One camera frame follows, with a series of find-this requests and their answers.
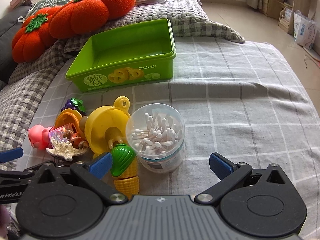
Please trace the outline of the toy corn cob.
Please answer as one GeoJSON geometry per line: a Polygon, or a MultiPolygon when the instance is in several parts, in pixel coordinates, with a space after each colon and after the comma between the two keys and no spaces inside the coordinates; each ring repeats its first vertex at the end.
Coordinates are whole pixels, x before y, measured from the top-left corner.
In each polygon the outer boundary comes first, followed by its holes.
{"type": "Polygon", "coordinates": [[[127,144],[117,144],[111,150],[110,169],[116,190],[131,199],[139,194],[138,161],[134,150],[127,144]]]}

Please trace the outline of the yellow toy cup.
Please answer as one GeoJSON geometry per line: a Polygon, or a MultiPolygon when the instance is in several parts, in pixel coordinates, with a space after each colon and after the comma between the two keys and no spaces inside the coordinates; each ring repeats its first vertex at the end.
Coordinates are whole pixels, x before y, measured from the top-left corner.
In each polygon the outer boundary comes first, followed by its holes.
{"type": "Polygon", "coordinates": [[[108,153],[117,144],[126,142],[125,130],[130,118],[129,107],[129,99],[120,96],[112,106],[101,106],[88,116],[84,134],[94,157],[108,153]]]}

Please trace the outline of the clear cotton swab jar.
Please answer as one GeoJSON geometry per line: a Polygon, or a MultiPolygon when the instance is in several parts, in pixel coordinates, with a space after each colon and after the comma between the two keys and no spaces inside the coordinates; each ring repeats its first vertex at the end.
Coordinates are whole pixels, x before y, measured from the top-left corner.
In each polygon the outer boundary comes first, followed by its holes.
{"type": "Polygon", "coordinates": [[[152,103],[132,113],[126,139],[139,162],[154,173],[169,173],[185,156],[185,124],[180,113],[163,103],[152,103]]]}

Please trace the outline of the white starfish toy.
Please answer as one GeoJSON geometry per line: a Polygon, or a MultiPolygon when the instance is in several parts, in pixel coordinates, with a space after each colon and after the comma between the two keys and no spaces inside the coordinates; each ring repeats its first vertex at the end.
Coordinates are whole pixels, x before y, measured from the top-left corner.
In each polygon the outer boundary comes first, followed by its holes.
{"type": "Polygon", "coordinates": [[[51,139],[52,148],[46,148],[46,152],[54,157],[62,158],[65,161],[72,161],[74,157],[87,153],[88,148],[74,148],[70,142],[51,139]]]}

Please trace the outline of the shiny card toy packet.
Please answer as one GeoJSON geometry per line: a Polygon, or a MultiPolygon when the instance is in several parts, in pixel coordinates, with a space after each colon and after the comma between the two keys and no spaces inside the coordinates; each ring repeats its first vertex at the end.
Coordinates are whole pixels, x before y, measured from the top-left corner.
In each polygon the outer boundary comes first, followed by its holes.
{"type": "Polygon", "coordinates": [[[81,137],[74,124],[66,124],[49,132],[49,139],[57,142],[70,142],[73,148],[83,149],[88,147],[87,141],[81,137]]]}

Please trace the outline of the pink toy pig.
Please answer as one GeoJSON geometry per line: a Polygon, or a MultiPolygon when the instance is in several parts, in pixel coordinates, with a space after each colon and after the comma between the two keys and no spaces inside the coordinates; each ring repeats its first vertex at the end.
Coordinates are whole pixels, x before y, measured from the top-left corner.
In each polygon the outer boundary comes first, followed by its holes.
{"type": "Polygon", "coordinates": [[[43,127],[42,125],[35,125],[28,129],[28,138],[30,144],[33,148],[39,150],[45,150],[50,148],[49,132],[53,130],[54,127],[43,127]]]}

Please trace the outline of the orange toy bowl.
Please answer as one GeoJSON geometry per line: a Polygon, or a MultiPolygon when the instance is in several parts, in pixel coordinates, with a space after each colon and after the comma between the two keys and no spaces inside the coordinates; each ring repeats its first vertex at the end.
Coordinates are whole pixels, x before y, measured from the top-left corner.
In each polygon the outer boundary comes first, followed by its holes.
{"type": "Polygon", "coordinates": [[[57,116],[54,127],[59,128],[67,124],[71,124],[74,131],[79,133],[80,137],[85,139],[84,132],[79,127],[79,122],[81,119],[82,115],[77,110],[67,108],[57,116]]]}

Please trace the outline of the purple toy grapes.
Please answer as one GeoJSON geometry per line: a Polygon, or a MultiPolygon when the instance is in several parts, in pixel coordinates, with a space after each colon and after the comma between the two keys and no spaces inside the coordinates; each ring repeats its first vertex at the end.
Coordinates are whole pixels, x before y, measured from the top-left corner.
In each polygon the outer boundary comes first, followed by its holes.
{"type": "Polygon", "coordinates": [[[84,102],[81,99],[77,99],[77,98],[68,99],[65,105],[61,108],[61,111],[64,111],[65,109],[73,109],[78,111],[82,116],[86,115],[84,102]]]}

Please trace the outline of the grey checked sheet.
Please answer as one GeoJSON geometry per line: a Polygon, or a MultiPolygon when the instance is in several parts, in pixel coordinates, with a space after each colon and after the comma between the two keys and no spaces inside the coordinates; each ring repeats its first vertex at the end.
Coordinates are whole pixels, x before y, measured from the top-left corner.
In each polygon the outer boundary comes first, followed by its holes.
{"type": "Polygon", "coordinates": [[[65,64],[27,126],[52,126],[71,97],[88,112],[126,96],[130,112],[151,103],[174,107],[185,123],[184,159],[173,172],[139,167],[140,193],[194,196],[218,182],[209,156],[218,152],[253,168],[281,166],[303,198],[308,215],[300,235],[319,237],[319,116],[283,55],[265,43],[236,44],[212,37],[177,38],[174,75],[81,93],[65,78],[65,64]]]}

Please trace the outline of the grey quilted blanket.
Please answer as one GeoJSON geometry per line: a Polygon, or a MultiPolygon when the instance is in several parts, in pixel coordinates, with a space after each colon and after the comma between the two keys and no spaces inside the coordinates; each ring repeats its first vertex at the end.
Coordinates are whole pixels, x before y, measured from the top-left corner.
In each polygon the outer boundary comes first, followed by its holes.
{"type": "MultiPolygon", "coordinates": [[[[208,18],[200,0],[175,0],[133,8],[100,31],[166,18],[175,37],[209,36],[236,43],[245,39],[231,27],[208,18]]],[[[1,151],[20,147],[36,110],[54,77],[68,59],[81,50],[90,35],[58,40],[36,61],[18,64],[7,82],[1,82],[1,151]]]]}

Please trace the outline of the small orange pumpkin pillow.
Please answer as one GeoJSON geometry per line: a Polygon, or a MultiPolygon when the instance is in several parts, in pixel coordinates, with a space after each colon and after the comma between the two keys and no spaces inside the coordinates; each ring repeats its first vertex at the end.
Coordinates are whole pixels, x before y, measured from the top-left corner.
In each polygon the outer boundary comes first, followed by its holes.
{"type": "Polygon", "coordinates": [[[12,58],[17,63],[32,62],[57,40],[49,33],[52,16],[61,6],[45,7],[28,17],[12,39],[12,58]]]}

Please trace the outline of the green plastic storage box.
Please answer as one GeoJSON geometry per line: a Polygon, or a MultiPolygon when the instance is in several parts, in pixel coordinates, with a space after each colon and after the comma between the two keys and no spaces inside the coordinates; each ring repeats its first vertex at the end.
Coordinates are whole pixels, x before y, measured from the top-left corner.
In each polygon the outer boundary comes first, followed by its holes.
{"type": "Polygon", "coordinates": [[[176,56],[171,22],[151,20],[91,36],[69,67],[66,79],[81,92],[168,80],[176,56]]]}

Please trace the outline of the white paper shopping bag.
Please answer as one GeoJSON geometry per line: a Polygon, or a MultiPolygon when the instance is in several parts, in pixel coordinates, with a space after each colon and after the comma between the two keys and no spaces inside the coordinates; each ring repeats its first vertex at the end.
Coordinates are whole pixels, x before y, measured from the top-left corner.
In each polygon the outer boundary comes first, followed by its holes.
{"type": "Polygon", "coordinates": [[[294,12],[293,19],[296,44],[308,50],[312,49],[318,32],[316,22],[304,16],[299,10],[294,12]]]}

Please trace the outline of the dark grey sofa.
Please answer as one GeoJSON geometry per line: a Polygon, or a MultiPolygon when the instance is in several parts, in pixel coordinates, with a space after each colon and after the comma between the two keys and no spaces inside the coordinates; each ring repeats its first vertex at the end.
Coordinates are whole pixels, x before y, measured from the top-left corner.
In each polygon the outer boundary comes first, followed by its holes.
{"type": "Polygon", "coordinates": [[[22,23],[18,22],[18,18],[26,17],[30,7],[21,6],[8,14],[4,15],[1,20],[0,37],[1,37],[1,82],[8,83],[10,76],[17,67],[17,63],[12,58],[11,43],[15,34],[20,30],[22,23]]]}

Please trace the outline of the large orange pumpkin pillow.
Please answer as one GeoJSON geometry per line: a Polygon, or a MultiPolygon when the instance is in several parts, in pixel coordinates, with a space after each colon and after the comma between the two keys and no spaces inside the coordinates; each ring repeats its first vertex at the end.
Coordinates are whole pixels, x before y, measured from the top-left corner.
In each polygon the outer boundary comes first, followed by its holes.
{"type": "Polygon", "coordinates": [[[90,33],[107,21],[125,16],[136,0],[71,0],[49,20],[49,32],[54,38],[65,39],[90,33]]]}

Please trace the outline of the green patterned cushion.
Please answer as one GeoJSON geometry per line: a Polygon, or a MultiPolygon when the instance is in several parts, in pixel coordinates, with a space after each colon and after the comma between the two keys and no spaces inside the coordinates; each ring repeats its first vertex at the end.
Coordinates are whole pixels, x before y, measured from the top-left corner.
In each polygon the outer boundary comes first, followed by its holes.
{"type": "Polygon", "coordinates": [[[39,2],[36,2],[34,5],[31,6],[29,11],[27,12],[25,18],[28,18],[35,13],[37,13],[40,9],[43,9],[45,7],[55,7],[55,6],[63,6],[70,2],[71,0],[41,0],[39,2]]]}

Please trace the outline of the wooden desk shelf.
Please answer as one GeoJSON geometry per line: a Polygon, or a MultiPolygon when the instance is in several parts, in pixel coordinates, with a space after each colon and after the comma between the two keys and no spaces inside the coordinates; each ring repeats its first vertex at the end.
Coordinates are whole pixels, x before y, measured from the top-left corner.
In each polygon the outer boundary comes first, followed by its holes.
{"type": "Polygon", "coordinates": [[[288,34],[293,34],[294,12],[299,10],[309,15],[312,0],[262,0],[264,15],[278,20],[278,26],[288,34]]]}

